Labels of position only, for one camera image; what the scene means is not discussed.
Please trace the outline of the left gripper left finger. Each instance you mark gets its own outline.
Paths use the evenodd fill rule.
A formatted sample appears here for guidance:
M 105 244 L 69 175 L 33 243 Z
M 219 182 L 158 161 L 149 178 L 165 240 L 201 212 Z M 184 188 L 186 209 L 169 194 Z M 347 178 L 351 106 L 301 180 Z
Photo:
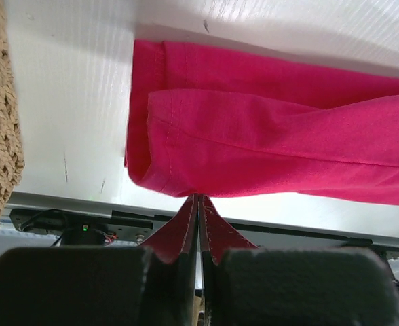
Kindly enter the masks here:
M 141 325 L 191 325 L 198 240 L 197 195 L 189 196 L 171 220 L 142 247 L 152 250 Z

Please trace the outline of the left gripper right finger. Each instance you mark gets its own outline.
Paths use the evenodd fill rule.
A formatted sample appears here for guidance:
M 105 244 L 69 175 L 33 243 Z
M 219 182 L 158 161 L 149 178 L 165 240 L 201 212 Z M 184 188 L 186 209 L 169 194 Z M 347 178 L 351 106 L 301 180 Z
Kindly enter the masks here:
M 202 254 L 204 324 L 226 325 L 224 318 L 231 311 L 230 285 L 221 268 L 228 250 L 255 249 L 257 246 L 240 234 L 217 212 L 211 199 L 199 196 L 199 242 Z

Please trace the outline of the pink t shirt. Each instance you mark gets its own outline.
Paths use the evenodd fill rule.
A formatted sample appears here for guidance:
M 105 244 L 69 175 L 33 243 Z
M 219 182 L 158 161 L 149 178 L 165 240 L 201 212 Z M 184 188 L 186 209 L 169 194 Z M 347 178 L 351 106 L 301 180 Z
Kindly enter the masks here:
M 137 40 L 125 165 L 174 197 L 399 205 L 399 78 Z

